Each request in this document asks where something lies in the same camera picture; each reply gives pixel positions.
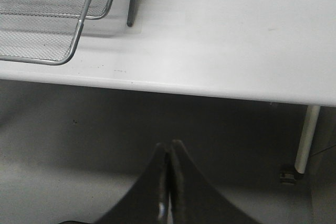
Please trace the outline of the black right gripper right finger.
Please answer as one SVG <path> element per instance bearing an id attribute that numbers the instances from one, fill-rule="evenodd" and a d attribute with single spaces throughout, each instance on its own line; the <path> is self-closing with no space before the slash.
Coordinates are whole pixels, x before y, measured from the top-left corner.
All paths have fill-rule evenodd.
<path id="1" fill-rule="evenodd" d="M 174 223 L 258 223 L 208 182 L 180 140 L 171 143 L 169 181 Z"/>

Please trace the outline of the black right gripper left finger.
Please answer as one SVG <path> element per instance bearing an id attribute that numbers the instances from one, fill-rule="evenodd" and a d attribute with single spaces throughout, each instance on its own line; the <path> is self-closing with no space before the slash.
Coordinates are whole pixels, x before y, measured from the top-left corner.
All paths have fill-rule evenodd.
<path id="1" fill-rule="evenodd" d="M 153 156 L 131 189 L 96 223 L 167 223 L 169 154 L 163 143 L 156 144 Z"/>

